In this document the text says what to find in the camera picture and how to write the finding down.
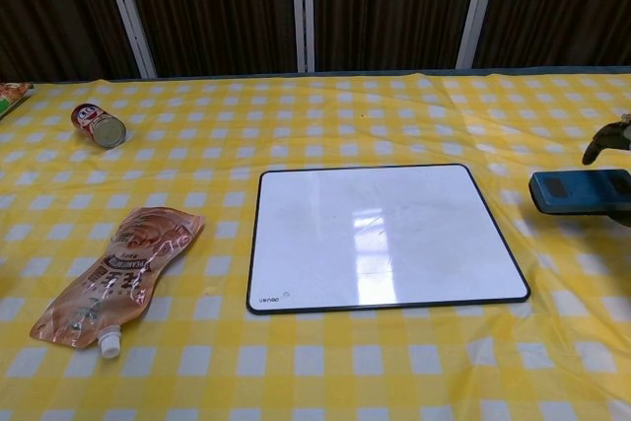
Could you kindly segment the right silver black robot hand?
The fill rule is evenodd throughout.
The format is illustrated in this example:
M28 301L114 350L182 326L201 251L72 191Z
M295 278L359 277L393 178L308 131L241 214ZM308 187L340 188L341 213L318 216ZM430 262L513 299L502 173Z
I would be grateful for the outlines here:
M630 150L630 115L603 126L586 148L582 164L592 165L605 150ZM630 227L630 172L623 169L591 170L585 173L588 213L604 214Z

